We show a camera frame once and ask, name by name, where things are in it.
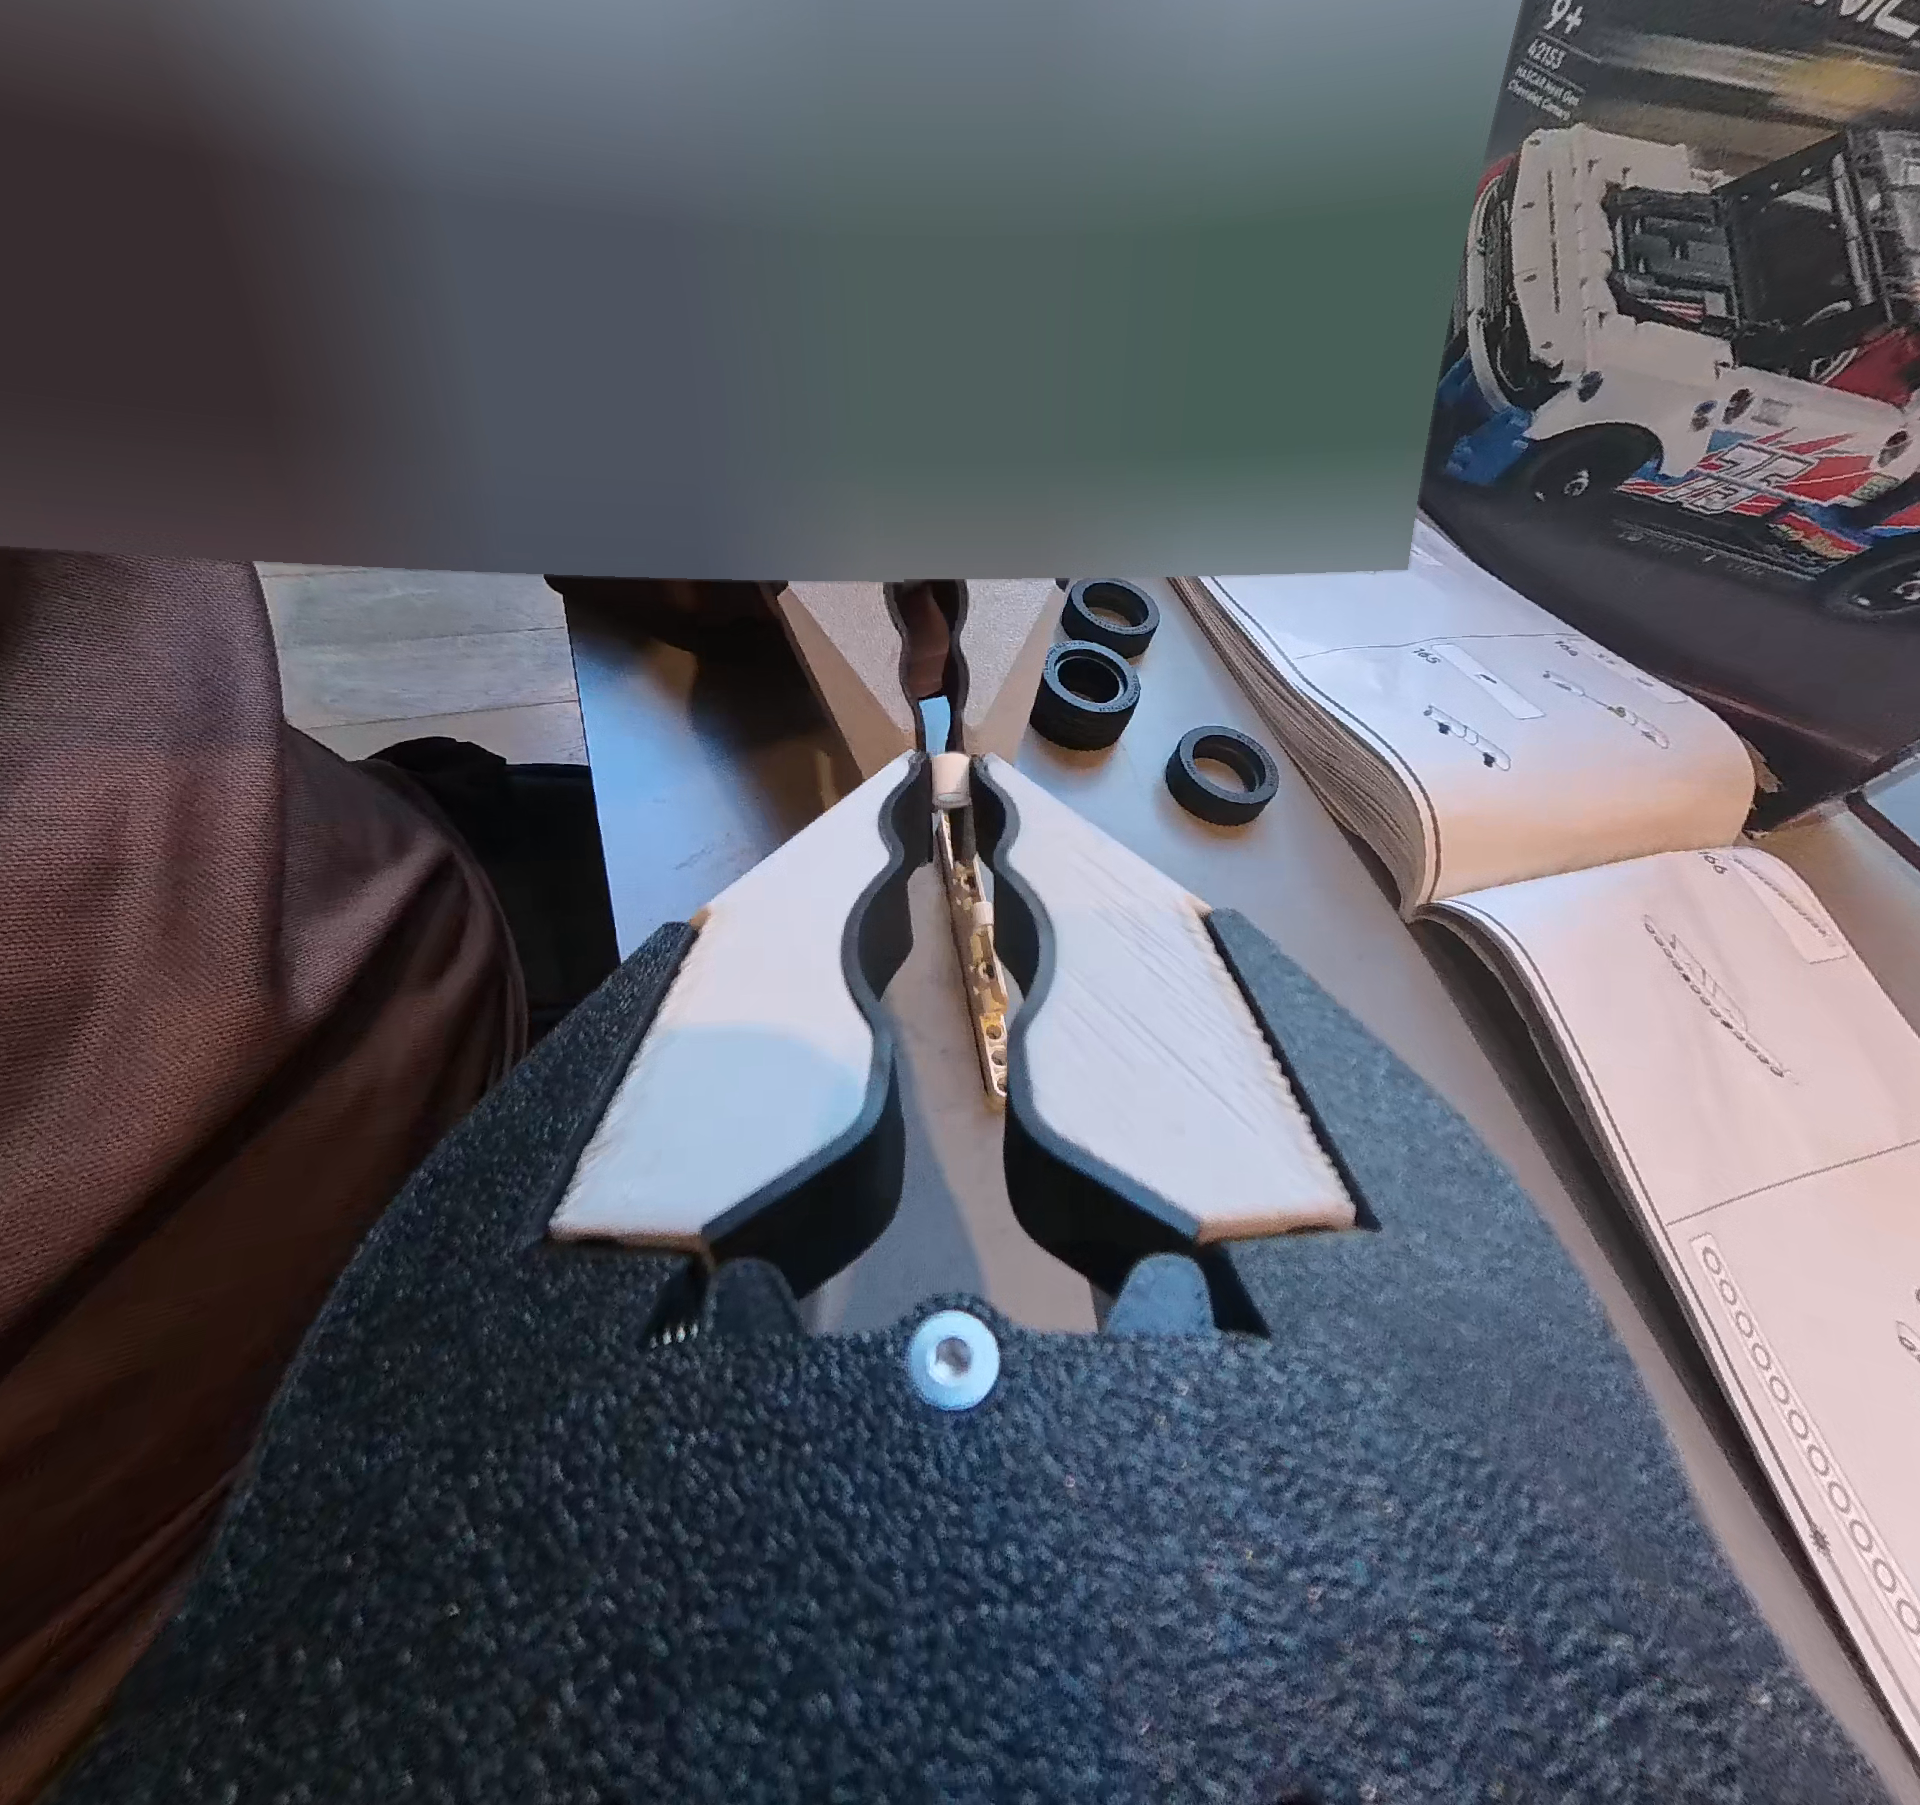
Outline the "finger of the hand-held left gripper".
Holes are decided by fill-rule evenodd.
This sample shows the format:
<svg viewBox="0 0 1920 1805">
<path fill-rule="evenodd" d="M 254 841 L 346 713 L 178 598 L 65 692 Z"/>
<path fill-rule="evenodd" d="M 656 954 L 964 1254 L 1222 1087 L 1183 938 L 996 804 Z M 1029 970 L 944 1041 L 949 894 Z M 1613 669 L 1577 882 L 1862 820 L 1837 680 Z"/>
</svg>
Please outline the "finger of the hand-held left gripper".
<svg viewBox="0 0 1920 1805">
<path fill-rule="evenodd" d="M 1062 615 L 1054 578 L 977 578 L 959 584 L 950 653 L 959 663 L 949 748 L 1012 760 L 1034 713 Z"/>
<path fill-rule="evenodd" d="M 784 581 L 772 604 L 857 774 L 875 774 L 924 748 L 906 685 L 909 638 L 893 587 Z"/>
</svg>

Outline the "long white toy beam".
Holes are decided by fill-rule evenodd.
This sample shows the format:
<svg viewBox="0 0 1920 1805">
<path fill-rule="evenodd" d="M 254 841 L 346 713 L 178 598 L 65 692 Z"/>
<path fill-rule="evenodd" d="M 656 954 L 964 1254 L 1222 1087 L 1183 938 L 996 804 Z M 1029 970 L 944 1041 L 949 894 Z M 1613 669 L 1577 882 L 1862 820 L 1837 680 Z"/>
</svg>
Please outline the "long white toy beam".
<svg viewBox="0 0 1920 1805">
<path fill-rule="evenodd" d="M 992 902 L 977 856 L 972 804 L 957 811 L 933 810 L 931 837 L 981 1085 L 996 1106 L 1005 1106 L 1010 997 L 996 948 L 996 929 L 992 944 L 967 942 L 957 920 L 966 892 L 977 892 Z"/>
</svg>

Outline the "narrow black rubber tyre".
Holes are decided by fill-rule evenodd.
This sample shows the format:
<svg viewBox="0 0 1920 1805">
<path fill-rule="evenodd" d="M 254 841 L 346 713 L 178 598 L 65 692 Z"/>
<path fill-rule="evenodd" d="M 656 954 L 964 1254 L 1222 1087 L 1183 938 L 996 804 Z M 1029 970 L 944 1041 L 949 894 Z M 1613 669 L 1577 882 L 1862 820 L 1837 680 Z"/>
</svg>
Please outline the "narrow black rubber tyre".
<svg viewBox="0 0 1920 1805">
<path fill-rule="evenodd" d="M 1137 661 L 1162 623 L 1153 592 L 1123 578 L 1073 581 L 1062 600 L 1062 635 Z"/>
</svg>

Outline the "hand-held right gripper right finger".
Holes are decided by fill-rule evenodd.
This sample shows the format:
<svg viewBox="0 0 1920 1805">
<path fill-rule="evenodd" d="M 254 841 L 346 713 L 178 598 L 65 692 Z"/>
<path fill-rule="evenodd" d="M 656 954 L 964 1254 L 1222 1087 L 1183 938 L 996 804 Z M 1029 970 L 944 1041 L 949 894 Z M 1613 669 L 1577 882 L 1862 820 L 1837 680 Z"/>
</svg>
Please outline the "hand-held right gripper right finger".
<svg viewBox="0 0 1920 1805">
<path fill-rule="evenodd" d="M 1107 1293 L 1148 1257 L 1354 1230 L 1356 1193 L 1213 910 L 1002 760 L 972 781 L 1019 993 L 1005 1178 L 1022 1228 Z"/>
</svg>

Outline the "toy car box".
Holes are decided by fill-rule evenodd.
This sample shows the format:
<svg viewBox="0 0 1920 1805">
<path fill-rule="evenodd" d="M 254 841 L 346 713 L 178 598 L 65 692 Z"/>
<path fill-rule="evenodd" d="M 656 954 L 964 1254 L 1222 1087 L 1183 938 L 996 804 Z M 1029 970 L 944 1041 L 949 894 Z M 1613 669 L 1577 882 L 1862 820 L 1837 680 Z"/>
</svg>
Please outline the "toy car box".
<svg viewBox="0 0 1920 1805">
<path fill-rule="evenodd" d="M 1916 755 L 1917 0 L 1523 0 L 1421 504 L 1704 698 L 1757 824 Z"/>
</svg>

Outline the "person's brown shirt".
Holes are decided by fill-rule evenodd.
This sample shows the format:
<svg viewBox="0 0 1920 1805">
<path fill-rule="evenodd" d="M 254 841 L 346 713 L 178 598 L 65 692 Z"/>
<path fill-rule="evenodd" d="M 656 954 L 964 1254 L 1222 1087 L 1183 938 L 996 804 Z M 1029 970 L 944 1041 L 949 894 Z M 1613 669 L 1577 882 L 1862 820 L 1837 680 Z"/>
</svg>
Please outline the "person's brown shirt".
<svg viewBox="0 0 1920 1805">
<path fill-rule="evenodd" d="M 1 1786 L 28 1801 L 527 1009 L 464 845 L 284 722 L 255 571 L 7 551 L 1 592 Z"/>
</svg>

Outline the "grey desk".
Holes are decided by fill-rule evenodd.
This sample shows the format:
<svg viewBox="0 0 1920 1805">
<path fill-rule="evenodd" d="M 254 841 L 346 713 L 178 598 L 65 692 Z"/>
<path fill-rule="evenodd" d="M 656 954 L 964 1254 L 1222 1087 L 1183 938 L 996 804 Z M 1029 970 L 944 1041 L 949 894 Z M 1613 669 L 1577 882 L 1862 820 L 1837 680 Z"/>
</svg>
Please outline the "grey desk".
<svg viewBox="0 0 1920 1805">
<path fill-rule="evenodd" d="M 640 592 L 560 584 L 595 787 L 617 944 L 635 950 L 820 813 L 851 763 L 783 630 L 765 666 L 654 636 Z M 1501 1156 L 1554 1228 L 1633 1357 L 1697 1507 L 1812 1692 L 1880 1772 L 1916 1801 L 1916 1764 L 1818 1591 L 1799 1545 L 1712 1386 L 1704 1353 L 1648 1248 L 1613 1204 L 1523 1027 L 1486 967 L 1437 929 L 1409 929 L 1382 867 L 1338 830 L 1290 762 L 1245 827 L 1210 827 L 1165 789 L 1190 727 L 1258 725 L 1252 703 L 1162 578 L 1141 706 L 1109 754 L 1023 733 L 1019 767 L 1134 852 L 1252 920 Z"/>
</svg>

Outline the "open white instruction booklet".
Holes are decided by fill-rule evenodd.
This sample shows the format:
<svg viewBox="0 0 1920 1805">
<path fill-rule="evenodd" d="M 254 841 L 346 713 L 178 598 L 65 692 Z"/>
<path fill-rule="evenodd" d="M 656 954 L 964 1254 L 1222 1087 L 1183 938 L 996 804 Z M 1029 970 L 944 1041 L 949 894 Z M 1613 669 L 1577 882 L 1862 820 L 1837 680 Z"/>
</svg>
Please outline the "open white instruction booklet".
<svg viewBox="0 0 1920 1805">
<path fill-rule="evenodd" d="M 1403 571 L 1175 589 L 1401 918 L 1504 983 L 1914 1743 L 1916 1032 L 1740 841 L 1747 746 L 1427 525 Z"/>
</svg>

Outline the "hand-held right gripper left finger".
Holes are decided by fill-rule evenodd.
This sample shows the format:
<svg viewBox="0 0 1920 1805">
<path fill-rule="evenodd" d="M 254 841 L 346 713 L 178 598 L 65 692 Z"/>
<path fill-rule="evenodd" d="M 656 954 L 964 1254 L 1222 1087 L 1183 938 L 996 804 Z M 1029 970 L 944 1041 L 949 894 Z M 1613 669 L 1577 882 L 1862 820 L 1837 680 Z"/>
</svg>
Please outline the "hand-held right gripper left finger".
<svg viewBox="0 0 1920 1805">
<path fill-rule="evenodd" d="M 700 911 L 553 1239 L 755 1259 L 797 1295 L 878 1239 L 905 1173 L 880 997 L 930 820 L 928 758 L 901 755 Z"/>
</svg>

